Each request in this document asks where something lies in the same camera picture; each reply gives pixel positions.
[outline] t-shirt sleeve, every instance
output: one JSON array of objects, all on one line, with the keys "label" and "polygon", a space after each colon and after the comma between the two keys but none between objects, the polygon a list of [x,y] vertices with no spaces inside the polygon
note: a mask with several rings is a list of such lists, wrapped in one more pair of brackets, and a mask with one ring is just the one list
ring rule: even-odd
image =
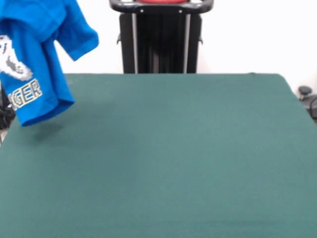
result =
[{"label": "t-shirt sleeve", "polygon": [[64,0],[4,0],[0,19],[17,20],[39,42],[46,41],[66,17]]},{"label": "t-shirt sleeve", "polygon": [[76,0],[64,0],[66,18],[58,29],[56,40],[73,60],[92,51],[99,44],[97,32],[87,23]]}]

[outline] green felt surface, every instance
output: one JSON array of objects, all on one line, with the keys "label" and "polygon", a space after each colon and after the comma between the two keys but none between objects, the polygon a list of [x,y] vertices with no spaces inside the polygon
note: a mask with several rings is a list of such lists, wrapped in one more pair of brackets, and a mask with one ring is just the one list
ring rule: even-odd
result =
[{"label": "green felt surface", "polygon": [[0,148],[0,238],[316,238],[317,131],[278,75],[68,75]]}]

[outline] white wall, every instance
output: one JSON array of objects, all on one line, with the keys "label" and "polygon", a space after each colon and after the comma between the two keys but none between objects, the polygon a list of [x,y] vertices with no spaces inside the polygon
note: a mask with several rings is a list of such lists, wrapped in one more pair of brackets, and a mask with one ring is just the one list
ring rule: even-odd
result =
[{"label": "white wall", "polygon": [[[64,72],[122,73],[119,13],[108,0],[78,0],[100,45],[72,60],[58,46]],[[317,91],[317,1],[215,0],[203,15],[198,73],[280,73],[296,91]]]}]

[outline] black object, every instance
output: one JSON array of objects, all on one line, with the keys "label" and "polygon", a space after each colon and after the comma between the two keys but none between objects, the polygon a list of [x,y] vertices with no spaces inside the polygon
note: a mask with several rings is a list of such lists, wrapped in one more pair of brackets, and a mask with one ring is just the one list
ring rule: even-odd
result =
[{"label": "black object", "polygon": [[202,19],[213,0],[178,4],[109,0],[120,20],[124,73],[196,73]]},{"label": "black object", "polygon": [[12,120],[15,118],[15,112],[10,106],[11,103],[8,100],[7,95],[4,92],[4,88],[1,86],[0,90],[0,130],[8,129]]},{"label": "black object", "polygon": [[317,94],[312,94],[313,90],[307,86],[298,88],[301,94],[300,101],[313,119],[317,119]]}]

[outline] yellow lettering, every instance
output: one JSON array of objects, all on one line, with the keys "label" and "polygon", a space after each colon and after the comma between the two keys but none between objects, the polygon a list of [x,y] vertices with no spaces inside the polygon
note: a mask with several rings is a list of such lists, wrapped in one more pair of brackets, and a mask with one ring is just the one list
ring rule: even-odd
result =
[{"label": "yellow lettering", "polygon": [[12,108],[17,109],[27,105],[42,96],[40,84],[37,79],[17,88],[12,93],[8,94],[8,99],[12,104]]}]

